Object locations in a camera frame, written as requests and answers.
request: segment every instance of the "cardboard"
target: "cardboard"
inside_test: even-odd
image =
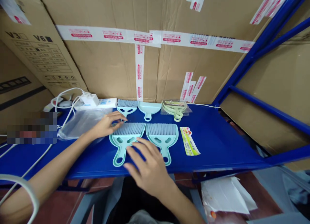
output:
[[[310,0],[288,21],[282,35],[310,17]],[[310,125],[310,29],[299,33],[259,59],[237,87]],[[258,144],[276,155],[310,144],[310,136],[231,93],[222,109]],[[294,171],[310,169],[310,159],[287,164]]]
[[[55,96],[72,87],[87,87],[41,0],[2,0],[1,40]],[[24,15],[19,23],[10,18]]]
[[[14,98],[17,98],[27,92],[42,87],[42,83],[31,73],[28,68],[16,57],[16,55],[0,41],[0,84],[1,88],[4,82],[13,80],[11,85],[17,85],[10,91],[0,90],[0,103],[3,104]],[[8,108],[0,111],[0,134],[6,134],[7,125],[18,123],[21,118],[28,116],[28,112],[41,111],[47,105],[53,95],[47,90],[43,90],[21,102],[18,102]]]
[[[204,0],[200,12],[186,0],[42,0],[56,25],[108,27],[148,33],[166,30],[254,41],[269,22],[250,20],[263,0]],[[90,92],[137,99],[134,44],[65,41]],[[143,98],[179,99],[186,72],[207,79],[196,103],[211,103],[244,54],[162,45],[145,47]]]

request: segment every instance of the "small brush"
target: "small brush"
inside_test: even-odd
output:
[[[168,148],[178,140],[178,126],[176,124],[146,124],[145,129],[148,139],[160,148],[163,158],[167,159],[165,165],[170,165],[171,156]]]
[[[137,110],[138,101],[119,100],[116,108],[124,117],[127,117],[128,114]]]
[[[110,142],[118,148],[113,159],[113,165],[120,167],[125,162],[126,148],[142,137],[145,123],[124,123],[119,129],[109,136]]]

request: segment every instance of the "gray bristles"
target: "gray bristles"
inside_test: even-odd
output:
[[[138,107],[138,101],[127,101],[127,100],[119,99],[117,106],[124,107],[124,108],[136,108]]]
[[[175,124],[146,124],[150,135],[175,135]]]
[[[124,123],[113,135],[136,135],[142,134],[145,123]]]

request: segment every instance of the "plug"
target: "plug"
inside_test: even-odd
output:
[[[86,104],[90,106],[98,106],[99,99],[96,94],[91,94],[90,92],[85,93],[81,96],[81,100]]]

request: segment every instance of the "tiled floor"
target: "tiled floor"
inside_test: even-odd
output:
[[[258,218],[272,216],[281,213],[279,207],[272,200],[270,195],[260,185],[255,176],[251,173],[243,173],[237,175],[240,178],[240,183],[250,193],[256,202],[258,209],[251,211],[250,215],[241,215],[238,213],[230,212],[217,212],[217,219],[214,224],[241,224],[246,223],[247,220],[254,220]],[[193,185],[191,182],[192,173],[175,174],[176,183],[201,189],[200,184]],[[90,191],[101,190],[113,183],[114,178],[101,178],[101,179],[86,179],[82,186],[90,187]],[[78,180],[70,180],[70,186],[77,185]],[[5,194],[5,191],[0,190],[0,197]],[[83,192],[62,192],[56,191],[48,199],[48,201],[40,208],[39,213],[33,224],[69,224],[77,210],[83,196]],[[87,224],[91,224],[92,212],[88,217]]]

